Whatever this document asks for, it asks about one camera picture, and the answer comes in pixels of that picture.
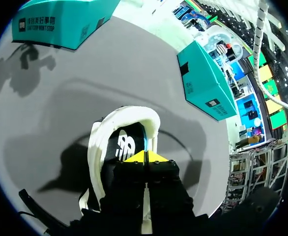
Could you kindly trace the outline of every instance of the gray floor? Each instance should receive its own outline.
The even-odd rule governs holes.
[[[226,122],[185,101],[174,48],[115,17],[75,52],[23,49],[11,40],[8,27],[0,41],[0,184],[17,210],[26,210],[18,197],[25,188],[64,223],[79,218],[81,177],[74,174],[85,150],[73,144],[122,105],[159,114],[158,153],[179,164],[196,215],[211,214],[222,202],[229,174]]]

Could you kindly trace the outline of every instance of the white sneaker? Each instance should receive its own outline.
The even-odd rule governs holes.
[[[80,197],[80,209],[100,211],[100,199],[113,180],[117,161],[125,161],[142,150],[157,152],[160,126],[158,114],[148,107],[116,109],[93,124],[87,150],[91,185]],[[144,216],[149,206],[144,209]]]

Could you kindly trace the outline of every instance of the green panel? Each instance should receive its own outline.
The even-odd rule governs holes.
[[[196,12],[201,12],[200,9],[192,0],[185,0]]]
[[[254,56],[251,55],[248,57],[249,58],[249,61],[251,62],[251,65],[254,66]],[[259,66],[262,66],[266,63],[266,59],[265,59],[265,56],[263,55],[263,53],[261,52],[260,53],[260,61],[259,61]]]
[[[273,116],[270,116],[272,129],[277,129],[287,123],[285,111],[282,110]]]
[[[214,21],[216,21],[218,19],[218,16],[215,16],[213,19],[210,20],[210,23],[213,23]]]
[[[271,95],[277,94],[278,89],[276,87],[275,80],[271,80],[264,84],[264,87],[270,92]]]

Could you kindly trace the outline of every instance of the black cable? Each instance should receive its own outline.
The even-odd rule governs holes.
[[[33,215],[33,214],[30,214],[30,213],[28,213],[28,212],[25,212],[25,211],[19,211],[18,212],[18,215],[29,215],[29,216],[31,216],[31,217],[34,217],[34,218],[36,218],[37,219],[37,217],[35,216],[35,215]]]

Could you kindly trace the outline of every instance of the blue screen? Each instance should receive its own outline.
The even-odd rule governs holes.
[[[245,77],[245,74],[243,73],[242,68],[238,62],[234,62],[233,64],[231,64],[231,66],[233,73],[235,74],[234,78],[236,80],[240,80],[241,78]]]

